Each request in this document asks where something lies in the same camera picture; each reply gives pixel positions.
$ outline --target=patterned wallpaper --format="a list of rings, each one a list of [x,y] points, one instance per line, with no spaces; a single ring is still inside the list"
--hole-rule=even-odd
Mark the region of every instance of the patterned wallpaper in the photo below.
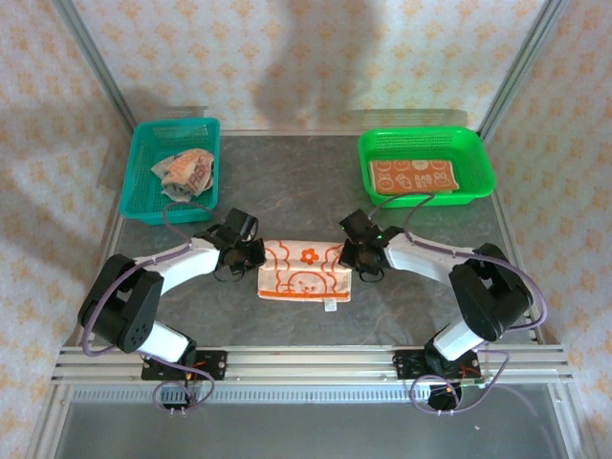
[[[225,129],[341,129],[381,109],[475,129],[543,3],[76,0],[137,120],[205,105]]]
[[[570,4],[489,146],[547,329],[612,457],[612,8]]]
[[[96,274],[129,136],[52,2],[0,3],[0,457],[22,457]]]

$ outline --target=teal basket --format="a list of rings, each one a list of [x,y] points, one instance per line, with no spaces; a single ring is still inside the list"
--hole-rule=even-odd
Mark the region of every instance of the teal basket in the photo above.
[[[221,126],[214,118],[187,118],[149,121],[136,126],[121,192],[121,215],[147,225],[162,224],[162,210],[172,200],[162,194],[162,183],[151,167],[190,148],[204,148],[214,155],[212,187],[191,200],[213,209],[219,201]],[[170,223],[188,223],[207,221],[212,216],[198,208],[176,206],[168,211],[167,218]]]
[[[459,189],[440,193],[428,206],[457,206],[489,196],[495,189],[495,175],[480,138],[465,127],[406,127],[365,132],[359,140],[363,186],[376,206],[389,196],[379,194],[370,182],[370,161],[447,160]],[[405,196],[386,208],[412,208],[423,195]]]

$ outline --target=folded towel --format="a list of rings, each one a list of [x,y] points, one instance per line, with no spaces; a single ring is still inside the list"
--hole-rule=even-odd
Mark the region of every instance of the folded towel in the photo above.
[[[339,265],[343,244],[265,241],[257,294],[289,301],[350,301],[351,270]]]
[[[450,193],[459,189],[450,161],[371,161],[370,182],[379,194]]]

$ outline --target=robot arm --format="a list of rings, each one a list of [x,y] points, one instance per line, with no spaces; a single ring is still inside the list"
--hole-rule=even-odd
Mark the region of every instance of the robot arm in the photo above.
[[[193,364],[190,360],[195,341],[155,320],[160,297],[198,275],[221,270],[244,273],[263,264],[266,260],[263,240],[253,240],[256,229],[257,219],[234,208],[223,225],[193,236],[190,250],[178,248],[135,259],[113,255],[81,306],[78,322],[85,326],[102,296],[122,274],[152,260],[111,294],[100,310],[93,332],[125,353],[141,352],[165,361]]]
[[[359,273],[378,275],[384,269],[411,271],[452,287],[461,316],[426,345],[439,358],[429,356],[438,374],[448,361],[456,361],[483,341],[495,341],[531,306],[532,295],[518,275],[493,263],[460,258],[474,253],[507,261],[493,244],[479,249],[458,248],[412,236],[391,227],[382,231],[361,210],[340,222],[348,239],[340,263]]]

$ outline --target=white towel with orange print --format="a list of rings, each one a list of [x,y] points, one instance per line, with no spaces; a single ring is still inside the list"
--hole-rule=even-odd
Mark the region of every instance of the white towel with orange print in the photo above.
[[[350,301],[351,269],[339,265],[341,243],[265,241],[257,294],[289,301]]]

